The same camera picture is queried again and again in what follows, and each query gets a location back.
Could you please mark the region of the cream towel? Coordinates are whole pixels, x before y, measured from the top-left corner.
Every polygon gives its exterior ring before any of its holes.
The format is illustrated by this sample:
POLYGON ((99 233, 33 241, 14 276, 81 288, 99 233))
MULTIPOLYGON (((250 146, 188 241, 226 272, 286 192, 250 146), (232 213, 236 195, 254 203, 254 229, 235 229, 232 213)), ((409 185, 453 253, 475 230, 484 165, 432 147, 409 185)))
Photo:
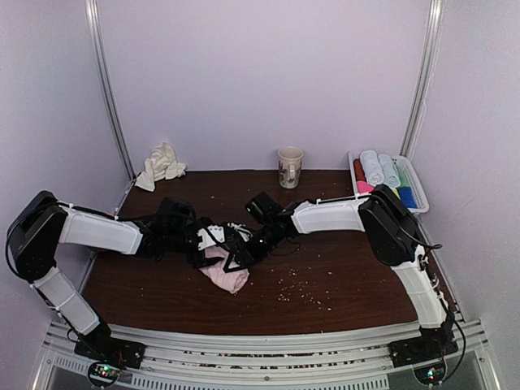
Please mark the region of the cream towel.
POLYGON ((137 176, 135 186, 148 192, 155 190, 160 180, 173 180, 186 174, 186 165, 179 162, 172 145, 163 142, 152 149, 144 161, 144 170, 137 176))

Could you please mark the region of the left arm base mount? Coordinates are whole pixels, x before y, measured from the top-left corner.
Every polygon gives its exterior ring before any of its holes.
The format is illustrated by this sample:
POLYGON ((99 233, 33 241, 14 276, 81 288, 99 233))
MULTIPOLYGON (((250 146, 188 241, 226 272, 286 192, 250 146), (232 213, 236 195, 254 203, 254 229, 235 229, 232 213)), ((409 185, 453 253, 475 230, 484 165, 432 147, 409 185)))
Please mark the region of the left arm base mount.
POLYGON ((114 385, 125 370, 141 367, 145 345, 135 341, 110 339, 108 346, 101 350, 78 340, 74 353, 93 360, 87 368, 87 379, 97 388, 107 388, 114 385))

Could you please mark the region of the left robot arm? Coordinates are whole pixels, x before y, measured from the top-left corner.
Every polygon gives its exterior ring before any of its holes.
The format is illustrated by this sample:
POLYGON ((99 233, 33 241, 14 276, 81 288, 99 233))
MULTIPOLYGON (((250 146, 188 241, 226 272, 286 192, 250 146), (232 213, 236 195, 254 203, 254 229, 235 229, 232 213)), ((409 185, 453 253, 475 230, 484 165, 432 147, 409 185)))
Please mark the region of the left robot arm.
POLYGON ((161 258, 167 251, 187 253, 205 266, 204 252, 225 241, 225 229, 199 219, 186 201, 163 200, 153 214, 121 218, 59 201, 39 192, 11 224, 5 256, 11 272, 26 281, 85 337, 86 349, 100 361, 117 352, 110 328, 60 271, 55 259, 60 245, 79 245, 141 258, 161 258))

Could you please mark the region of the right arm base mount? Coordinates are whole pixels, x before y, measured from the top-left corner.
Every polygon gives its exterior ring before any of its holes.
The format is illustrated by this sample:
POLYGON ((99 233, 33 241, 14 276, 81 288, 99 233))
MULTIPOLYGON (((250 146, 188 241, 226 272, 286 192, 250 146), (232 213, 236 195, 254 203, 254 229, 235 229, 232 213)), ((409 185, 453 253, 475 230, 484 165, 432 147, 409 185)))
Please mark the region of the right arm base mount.
POLYGON ((422 385, 441 385, 448 376, 445 358, 458 351, 455 341, 444 343, 424 336, 393 341, 388 345, 395 368, 411 366, 414 378, 422 385))

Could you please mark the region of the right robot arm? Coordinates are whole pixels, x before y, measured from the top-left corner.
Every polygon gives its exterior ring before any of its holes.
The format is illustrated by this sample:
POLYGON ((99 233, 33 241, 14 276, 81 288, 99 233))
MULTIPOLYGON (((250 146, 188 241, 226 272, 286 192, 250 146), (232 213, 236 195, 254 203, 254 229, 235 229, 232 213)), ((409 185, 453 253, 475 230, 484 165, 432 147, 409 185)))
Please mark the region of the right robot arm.
POLYGON ((241 271, 261 262, 289 237, 314 232, 364 232, 375 258, 396 273, 415 308, 421 332, 417 352, 431 359, 447 346, 453 322, 439 280, 428 267, 427 256, 433 248, 426 244, 417 219, 388 186, 380 184, 361 197, 310 199, 288 206, 261 192, 245 209, 261 228, 254 233, 240 230, 225 236, 229 252, 225 272, 241 271))

